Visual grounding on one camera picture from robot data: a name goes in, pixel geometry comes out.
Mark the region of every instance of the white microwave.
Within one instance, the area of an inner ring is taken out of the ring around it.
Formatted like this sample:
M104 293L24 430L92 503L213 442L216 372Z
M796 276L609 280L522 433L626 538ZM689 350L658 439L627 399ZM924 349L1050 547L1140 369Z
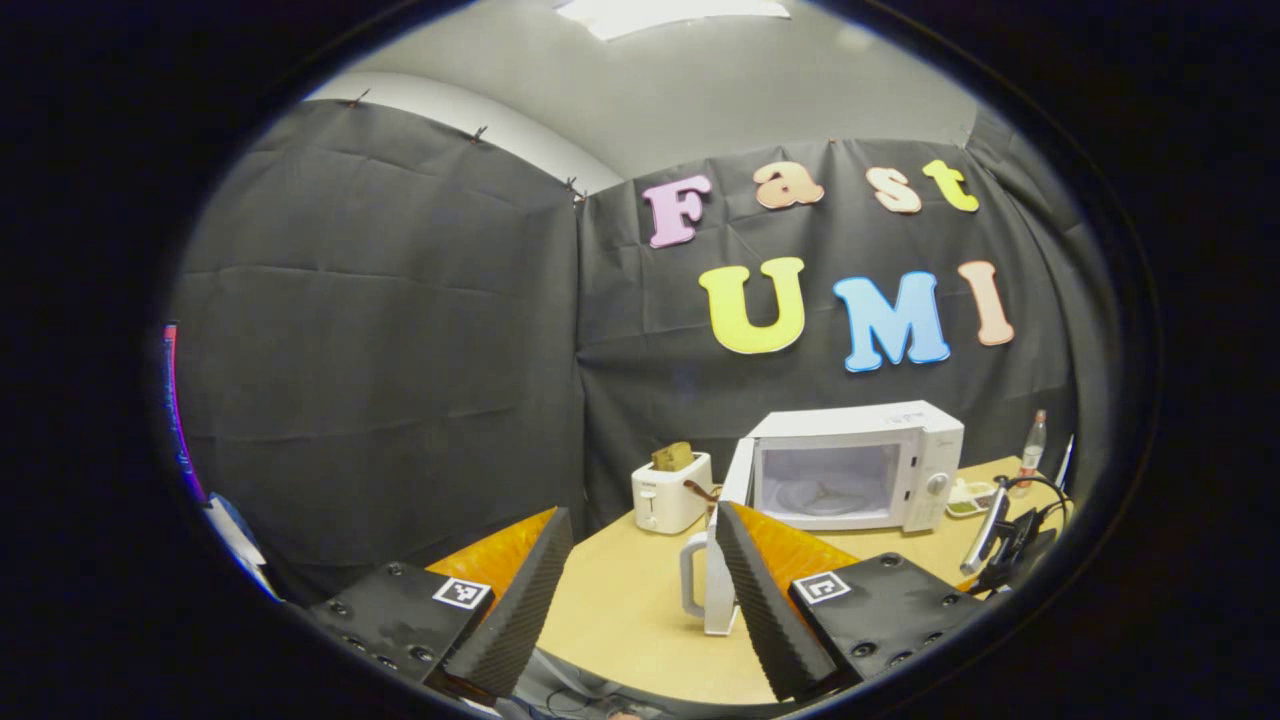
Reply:
M739 441L719 498L803 530L932 530L960 466L964 424L924 401L771 413ZM732 580L707 533L705 632L728 634Z

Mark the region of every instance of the wall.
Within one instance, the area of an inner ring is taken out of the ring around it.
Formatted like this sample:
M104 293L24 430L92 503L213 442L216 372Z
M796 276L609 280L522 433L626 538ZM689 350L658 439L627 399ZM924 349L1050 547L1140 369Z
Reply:
M576 177L580 192L599 192L622 182L613 169L532 119L457 86L401 73L346 73L326 82L307 100L351 100L369 90L361 102L387 105L431 118L465 132L489 126L490 142L543 172L564 179Z

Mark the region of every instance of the white toaster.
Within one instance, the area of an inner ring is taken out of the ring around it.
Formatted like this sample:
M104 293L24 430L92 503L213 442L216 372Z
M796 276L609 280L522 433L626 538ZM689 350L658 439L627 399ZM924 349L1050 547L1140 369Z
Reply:
M712 492L712 456L695 452L694 461L682 470L654 470L653 462L631 473L631 500L636 507L636 525L668 536L689 529L707 512L707 501L685 480L694 480L704 492Z

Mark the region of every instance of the wooden table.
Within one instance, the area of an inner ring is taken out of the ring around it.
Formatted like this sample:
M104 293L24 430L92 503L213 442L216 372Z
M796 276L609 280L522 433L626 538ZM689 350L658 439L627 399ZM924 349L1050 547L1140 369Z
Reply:
M959 477L989 483L1012 477L1016 457L963 468ZM1057 500L1034 483L1010 498L1009 518ZM900 529L817 532L814 536L856 557L897 552L947 583L965 579L960 562L973 544L982 515L943 515L938 528L923 533ZM1061 528L1055 511L1044 528ZM680 548L703 521L678 536L641 530L627 512L576 546L564 565L538 646L573 665L625 685L698 702L749 705L774 702L751 650L746 621L739 615L727 637L703 633L703 620L680 603ZM694 559L694 594L701 602L705 565Z

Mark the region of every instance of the black curtain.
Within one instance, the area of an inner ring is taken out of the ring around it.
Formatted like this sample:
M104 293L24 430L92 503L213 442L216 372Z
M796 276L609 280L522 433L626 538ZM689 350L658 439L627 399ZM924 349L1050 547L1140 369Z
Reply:
M292 600L552 505L584 523L572 196L458 131L305 102L229 170L173 301L193 465Z
M1041 469L1052 477L1078 424L1074 357L1083 354L1097 363L1103 355L1088 336L1097 316L1069 319L1064 310L1079 306L1083 292L1108 288L1059 277L1070 269L1051 272L1046 246L1059 245L1065 232L1087 245L1087 229L1032 222L1047 205L1030 211L1029 200L1007 192L983 163L1000 161L1000 152L984 150L979 158L911 141L795 143L686 163L593 195L579 224L577 359L586 388L586 486L602 520L630 507L630 473L652 450L690 441L710 452L719 482L736 441L774 410L927 400L965 424L961 464L970 465L1020 455L1036 410L1046 409L1050 437ZM780 160L806 168L824 187L822 200L780 210L760 205L753 173ZM975 213L952 208L922 173L933 160L964 174L966 192L980 202ZM883 208L865 179L872 167L899 169L923 209L908 215ZM641 192L696 174L713 186L703 196L701 219L690 223L696 234L682 245L650 247L653 211ZM781 256L805 264L804 333L780 352L744 356L724 348L712 333L699 275L745 265L751 272L749 316L765 325L778 310L760 264ZM1006 345L978 341L972 290L956 272L972 260L996 268L1000 299L1015 328ZM1060 252L1053 261L1061 260ZM873 372L847 372L850 328L835 283L867 277L892 302L900 278L913 270L937 277L950 357L919 365L886 360ZM1060 293L1071 295L1071 302ZM1069 338L1069 327L1080 332Z

